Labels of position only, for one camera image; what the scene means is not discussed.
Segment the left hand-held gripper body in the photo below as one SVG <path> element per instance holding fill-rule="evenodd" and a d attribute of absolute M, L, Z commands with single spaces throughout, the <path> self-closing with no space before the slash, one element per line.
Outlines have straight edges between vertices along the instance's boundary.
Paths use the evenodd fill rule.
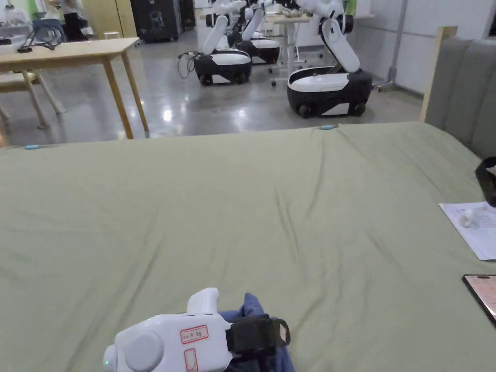
<path fill-rule="evenodd" d="M 103 356 L 105 372 L 223 372 L 234 355 L 217 311 L 219 291 L 194 293 L 185 313 L 160 314 L 118 332 Z"/>

